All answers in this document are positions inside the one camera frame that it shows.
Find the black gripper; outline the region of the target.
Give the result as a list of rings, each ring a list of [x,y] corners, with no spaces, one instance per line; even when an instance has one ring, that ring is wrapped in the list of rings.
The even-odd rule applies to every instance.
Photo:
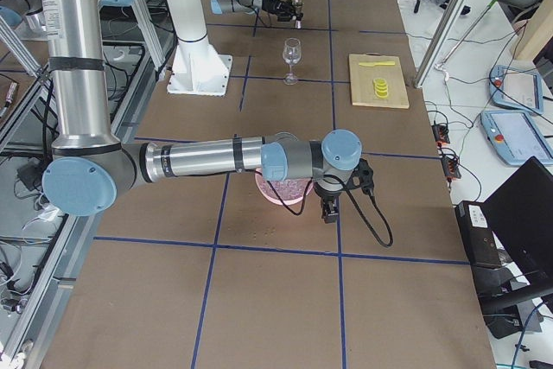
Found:
[[[336,223],[339,218],[336,203],[343,192],[343,186],[337,182],[316,181],[314,191],[321,200],[321,218],[327,224]]]
[[[297,21],[300,16],[294,12],[286,11],[286,4],[295,9],[300,9],[302,7],[302,0],[286,0],[285,3],[282,0],[263,0],[262,10],[271,15],[277,15],[279,22]]]

